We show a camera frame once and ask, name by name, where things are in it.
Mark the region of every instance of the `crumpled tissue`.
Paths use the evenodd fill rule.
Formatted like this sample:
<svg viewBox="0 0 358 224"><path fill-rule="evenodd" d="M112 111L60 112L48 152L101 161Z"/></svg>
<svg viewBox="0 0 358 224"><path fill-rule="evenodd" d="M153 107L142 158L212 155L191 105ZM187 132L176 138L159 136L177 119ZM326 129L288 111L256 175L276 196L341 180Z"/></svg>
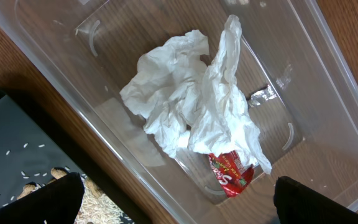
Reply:
<svg viewBox="0 0 358 224"><path fill-rule="evenodd" d="M140 57L137 75L120 94L146 119L144 131L154 134L170 157L186 149L215 156L235 150L244 167L259 163L269 174L272 165L260 147L260 130L237 87L241 34L239 18L229 16L210 66L200 60L209 54L208 38L200 31L172 37Z"/></svg>

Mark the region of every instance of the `brown table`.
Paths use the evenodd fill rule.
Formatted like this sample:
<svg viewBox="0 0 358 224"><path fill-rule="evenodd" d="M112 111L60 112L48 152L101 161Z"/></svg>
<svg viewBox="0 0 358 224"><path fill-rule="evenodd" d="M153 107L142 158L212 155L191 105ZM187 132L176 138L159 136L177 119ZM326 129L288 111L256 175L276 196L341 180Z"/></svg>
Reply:
<svg viewBox="0 0 358 224"><path fill-rule="evenodd" d="M358 84L358 0L318 3ZM174 223L118 159L98 150L106 146L1 30L0 87L22 90L32 96L155 223Z"/></svg>

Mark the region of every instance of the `plastic container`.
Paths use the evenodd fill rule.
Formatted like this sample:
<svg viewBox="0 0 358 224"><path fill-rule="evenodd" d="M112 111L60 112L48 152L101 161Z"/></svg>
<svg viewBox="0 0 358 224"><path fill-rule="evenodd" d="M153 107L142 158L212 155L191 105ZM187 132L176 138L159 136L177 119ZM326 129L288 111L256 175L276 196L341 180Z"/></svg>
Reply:
<svg viewBox="0 0 358 224"><path fill-rule="evenodd" d="M169 37L199 29L209 63L230 14L244 35L239 88L278 95L250 109L272 175L259 171L235 198L205 155L162 153L119 96L139 57ZM0 26L178 222L272 223L281 175L358 209L358 88L314 1L0 1Z"/></svg>

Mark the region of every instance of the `wooden table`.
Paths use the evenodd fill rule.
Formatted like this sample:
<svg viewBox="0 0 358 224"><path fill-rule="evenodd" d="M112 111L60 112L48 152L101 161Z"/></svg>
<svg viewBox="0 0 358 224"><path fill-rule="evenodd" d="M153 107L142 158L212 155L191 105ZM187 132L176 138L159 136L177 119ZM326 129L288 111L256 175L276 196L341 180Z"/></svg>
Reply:
<svg viewBox="0 0 358 224"><path fill-rule="evenodd" d="M358 0L318 3L358 84ZM94 150L106 146L1 30L0 87L22 90L32 96L155 223L174 223L117 158Z"/></svg>

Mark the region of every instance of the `silver foil piece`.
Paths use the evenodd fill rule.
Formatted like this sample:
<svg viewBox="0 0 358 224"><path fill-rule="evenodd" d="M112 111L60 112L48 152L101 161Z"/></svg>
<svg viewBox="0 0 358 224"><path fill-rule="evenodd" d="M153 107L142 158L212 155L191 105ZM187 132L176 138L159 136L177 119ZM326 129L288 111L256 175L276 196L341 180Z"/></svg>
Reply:
<svg viewBox="0 0 358 224"><path fill-rule="evenodd" d="M276 97L277 95L274 92L273 87L271 85L268 85L264 90L259 90L256 93L252 94L251 99L247 102L250 108L254 108Z"/></svg>

